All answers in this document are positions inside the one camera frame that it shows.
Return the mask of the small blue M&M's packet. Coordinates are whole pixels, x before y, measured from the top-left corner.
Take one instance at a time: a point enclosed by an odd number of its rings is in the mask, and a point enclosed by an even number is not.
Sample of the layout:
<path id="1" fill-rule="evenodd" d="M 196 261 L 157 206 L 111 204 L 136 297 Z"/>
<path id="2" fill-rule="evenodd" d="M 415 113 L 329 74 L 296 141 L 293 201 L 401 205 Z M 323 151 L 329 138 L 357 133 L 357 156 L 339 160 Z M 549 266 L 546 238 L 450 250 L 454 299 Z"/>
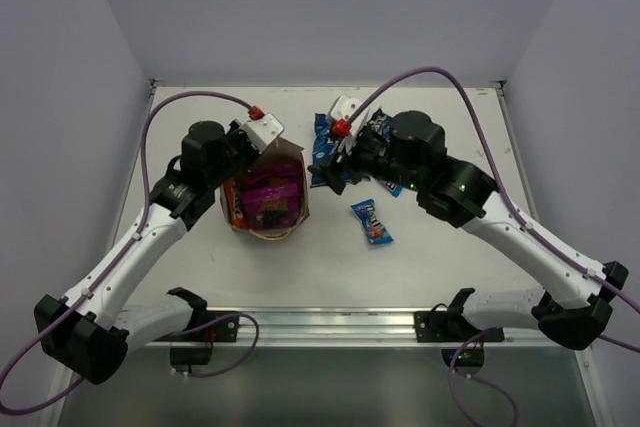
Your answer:
<path id="1" fill-rule="evenodd" d="M 403 187 L 392 182 L 379 180 L 378 183 L 394 198 L 397 198 L 403 191 Z"/>

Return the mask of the brown paper bag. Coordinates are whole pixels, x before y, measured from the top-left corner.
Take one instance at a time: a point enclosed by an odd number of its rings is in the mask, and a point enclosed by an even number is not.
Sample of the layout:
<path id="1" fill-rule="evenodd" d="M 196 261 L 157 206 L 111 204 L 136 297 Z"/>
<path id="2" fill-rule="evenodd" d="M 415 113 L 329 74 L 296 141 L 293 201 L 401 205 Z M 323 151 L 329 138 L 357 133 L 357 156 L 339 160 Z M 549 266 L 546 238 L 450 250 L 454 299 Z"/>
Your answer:
<path id="1" fill-rule="evenodd" d="M 247 171 L 220 188 L 226 223 L 266 241 L 286 239 L 309 217 L 303 148 L 276 139 Z"/>

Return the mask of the blue Kettle chips bag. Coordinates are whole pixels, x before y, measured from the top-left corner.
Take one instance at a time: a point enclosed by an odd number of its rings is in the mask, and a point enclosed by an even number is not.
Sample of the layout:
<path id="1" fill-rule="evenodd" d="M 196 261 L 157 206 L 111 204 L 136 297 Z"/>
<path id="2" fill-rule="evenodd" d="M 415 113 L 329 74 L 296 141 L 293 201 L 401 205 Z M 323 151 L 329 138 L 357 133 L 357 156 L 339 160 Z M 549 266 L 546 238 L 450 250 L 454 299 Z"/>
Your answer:
<path id="1" fill-rule="evenodd" d="M 370 117 L 368 125 L 383 140 L 390 140 L 390 127 L 392 116 L 386 114 L 381 108 L 378 108 Z"/>

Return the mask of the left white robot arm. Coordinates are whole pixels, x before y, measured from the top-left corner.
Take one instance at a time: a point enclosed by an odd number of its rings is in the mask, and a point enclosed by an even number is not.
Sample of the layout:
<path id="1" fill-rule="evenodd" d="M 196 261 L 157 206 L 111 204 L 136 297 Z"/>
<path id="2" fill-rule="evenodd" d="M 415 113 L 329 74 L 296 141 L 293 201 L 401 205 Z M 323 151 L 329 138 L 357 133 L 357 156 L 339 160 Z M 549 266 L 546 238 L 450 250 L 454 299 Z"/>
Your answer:
<path id="1" fill-rule="evenodd" d="M 206 301 L 176 287 L 157 303 L 125 304 L 156 262 L 214 204 L 215 191 L 247 170 L 276 138 L 263 121 L 192 125 L 132 227 L 103 260 L 62 297 L 34 308 L 40 345 L 86 381 L 108 380 L 128 354 L 162 339 L 193 340 L 210 331 Z"/>

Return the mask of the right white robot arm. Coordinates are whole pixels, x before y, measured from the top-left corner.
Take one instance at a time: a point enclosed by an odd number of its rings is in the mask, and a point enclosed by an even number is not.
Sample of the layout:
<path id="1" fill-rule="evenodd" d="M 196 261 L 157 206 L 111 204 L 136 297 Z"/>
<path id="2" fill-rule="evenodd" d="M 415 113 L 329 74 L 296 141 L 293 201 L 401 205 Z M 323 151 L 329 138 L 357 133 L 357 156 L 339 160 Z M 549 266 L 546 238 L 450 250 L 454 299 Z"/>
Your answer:
<path id="1" fill-rule="evenodd" d="M 606 329 L 627 269 L 580 254 L 508 204 L 491 176 L 448 154 L 444 129 L 427 114 L 395 115 L 386 136 L 366 124 L 350 148 L 337 145 L 308 169 L 336 194 L 364 177 L 411 190 L 427 214 L 486 242 L 537 281 L 511 292 L 461 289 L 445 310 L 425 315 L 432 336 L 466 341 L 485 330 L 530 329 L 581 351 Z"/>

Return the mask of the blue Doritos chips bag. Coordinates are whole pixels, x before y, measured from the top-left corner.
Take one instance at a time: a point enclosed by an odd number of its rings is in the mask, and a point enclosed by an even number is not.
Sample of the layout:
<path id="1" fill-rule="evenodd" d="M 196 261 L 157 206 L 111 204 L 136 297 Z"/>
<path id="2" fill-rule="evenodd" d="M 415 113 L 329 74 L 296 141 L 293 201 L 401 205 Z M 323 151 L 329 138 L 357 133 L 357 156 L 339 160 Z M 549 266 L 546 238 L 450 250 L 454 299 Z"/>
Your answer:
<path id="1" fill-rule="evenodd" d="M 343 178 L 347 184 L 347 171 L 344 169 L 343 162 L 337 162 L 334 141 L 329 136 L 329 126 L 326 114 L 314 114 L 314 135 L 315 137 L 312 145 L 312 164 L 332 163 L 334 165 L 340 165 Z"/>

